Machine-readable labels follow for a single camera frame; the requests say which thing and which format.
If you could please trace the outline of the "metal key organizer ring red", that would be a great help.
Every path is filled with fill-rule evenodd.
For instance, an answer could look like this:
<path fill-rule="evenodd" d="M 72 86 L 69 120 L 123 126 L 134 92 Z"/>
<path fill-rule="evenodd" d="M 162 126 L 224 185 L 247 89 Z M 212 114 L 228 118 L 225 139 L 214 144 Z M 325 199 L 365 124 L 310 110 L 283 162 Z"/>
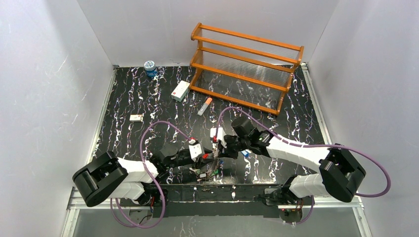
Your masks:
<path fill-rule="evenodd" d="M 221 165 L 218 148 L 212 148 L 211 152 L 203 154 L 189 170 L 196 175 L 197 181 L 208 181 L 218 174 Z"/>

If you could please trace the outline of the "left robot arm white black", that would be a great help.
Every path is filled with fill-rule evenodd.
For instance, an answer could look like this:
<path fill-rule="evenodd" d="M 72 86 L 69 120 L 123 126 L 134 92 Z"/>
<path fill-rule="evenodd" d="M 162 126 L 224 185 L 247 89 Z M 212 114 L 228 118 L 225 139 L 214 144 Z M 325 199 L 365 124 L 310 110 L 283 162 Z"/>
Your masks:
<path fill-rule="evenodd" d="M 108 198 L 138 200 L 144 184 L 163 176 L 170 168 L 196 162 L 189 149 L 178 150 L 166 144 L 146 161 L 119 158 L 107 151 L 72 176 L 72 180 L 88 207 L 101 204 Z"/>

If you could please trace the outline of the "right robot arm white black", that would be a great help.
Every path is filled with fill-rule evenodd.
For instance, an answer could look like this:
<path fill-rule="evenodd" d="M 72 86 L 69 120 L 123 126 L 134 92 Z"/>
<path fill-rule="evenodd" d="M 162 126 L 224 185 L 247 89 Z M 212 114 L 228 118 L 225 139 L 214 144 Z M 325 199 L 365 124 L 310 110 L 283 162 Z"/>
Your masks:
<path fill-rule="evenodd" d="M 219 157 L 237 158 L 250 150 L 256 155 L 284 159 L 314 171 L 309 175 L 293 175 L 278 188 L 261 195 L 267 201 L 294 203 L 308 196 L 332 196 L 351 202 L 366 176 L 365 169 L 350 151 L 339 147 L 311 147 L 289 140 L 270 130 L 258 130 L 247 117 L 235 119 L 231 126 L 235 135 L 223 128 L 213 128 L 212 140 L 220 143 Z"/>

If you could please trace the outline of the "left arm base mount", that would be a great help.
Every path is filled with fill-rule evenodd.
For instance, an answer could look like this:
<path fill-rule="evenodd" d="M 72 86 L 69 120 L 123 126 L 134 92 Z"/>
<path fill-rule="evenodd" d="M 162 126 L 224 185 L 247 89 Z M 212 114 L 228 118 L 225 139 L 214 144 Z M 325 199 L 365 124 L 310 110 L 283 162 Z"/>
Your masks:
<path fill-rule="evenodd" d="M 158 189 L 145 190 L 137 199 L 133 199 L 132 202 L 140 206 L 162 206 L 163 199 L 167 201 L 168 191 L 163 189 L 164 197 L 160 194 Z"/>

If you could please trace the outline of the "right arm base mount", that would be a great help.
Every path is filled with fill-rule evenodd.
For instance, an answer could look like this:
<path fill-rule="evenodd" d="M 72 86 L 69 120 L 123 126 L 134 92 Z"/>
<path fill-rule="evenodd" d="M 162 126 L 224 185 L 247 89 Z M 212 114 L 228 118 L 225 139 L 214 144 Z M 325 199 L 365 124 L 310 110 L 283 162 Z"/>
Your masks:
<path fill-rule="evenodd" d="M 280 208 L 279 216 L 285 223 L 297 223 L 302 220 L 304 206 L 303 198 L 298 198 L 289 190 L 282 188 L 267 188 L 264 193 L 255 197 L 267 206 L 286 206 Z"/>

